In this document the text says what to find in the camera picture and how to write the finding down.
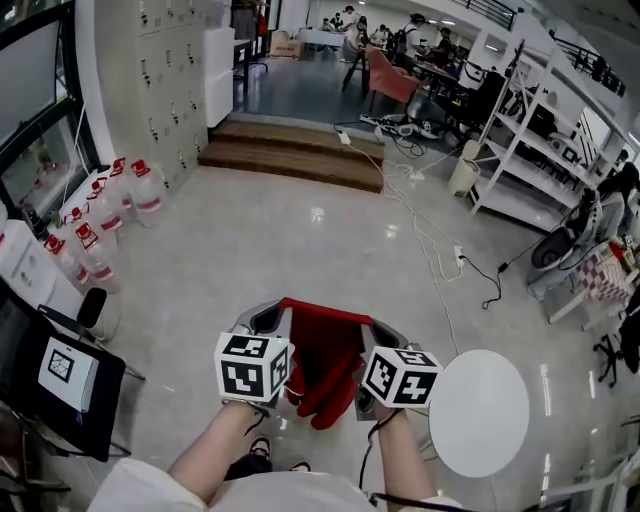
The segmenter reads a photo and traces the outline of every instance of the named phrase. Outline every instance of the shoe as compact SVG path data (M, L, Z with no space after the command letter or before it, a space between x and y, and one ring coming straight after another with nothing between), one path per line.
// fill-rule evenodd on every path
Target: shoe
M299 471L300 473L311 473L311 466L308 462L298 462L289 471Z
M271 457L271 443L267 437L256 437L249 447L251 455L259 455L269 460Z

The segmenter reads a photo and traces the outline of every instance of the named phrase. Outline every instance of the cabinet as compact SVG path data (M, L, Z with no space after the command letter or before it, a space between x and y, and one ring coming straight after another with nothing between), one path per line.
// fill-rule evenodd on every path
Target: cabinet
M177 190L207 142L202 0L94 2L99 94L116 153L159 164Z

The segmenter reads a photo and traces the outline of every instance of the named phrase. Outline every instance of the white tabletop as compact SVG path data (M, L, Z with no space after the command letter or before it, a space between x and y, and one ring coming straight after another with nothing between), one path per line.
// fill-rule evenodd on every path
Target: white tabletop
M520 450L529 395L518 370L488 350L456 357L431 390L429 426L438 456L463 476L484 477Z

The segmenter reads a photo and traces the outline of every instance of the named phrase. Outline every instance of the wooden step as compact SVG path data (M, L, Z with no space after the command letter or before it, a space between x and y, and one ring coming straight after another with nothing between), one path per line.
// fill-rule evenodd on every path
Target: wooden step
M367 159L262 143L214 140L200 153L200 165L278 174L380 193L383 178Z
M338 134L335 132L321 132L273 124L225 121L213 131L212 135L213 141L268 144L280 148L302 149L362 162L369 161L362 153L353 151L342 144ZM352 137L351 145L367 153L374 162L382 166L382 161L384 160L384 146L382 144Z

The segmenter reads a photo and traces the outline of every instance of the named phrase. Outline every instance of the white cylinder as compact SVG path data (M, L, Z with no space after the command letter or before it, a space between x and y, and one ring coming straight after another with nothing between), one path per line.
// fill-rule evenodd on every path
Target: white cylinder
M467 143L464 145L464 149L462 150L462 155L460 155L460 158L462 160L475 160L475 158L478 156L478 153L480 153L480 144L478 144L477 140L468 140Z
M469 193L477 178L478 172L475 167L460 158L449 180L449 192L464 197Z

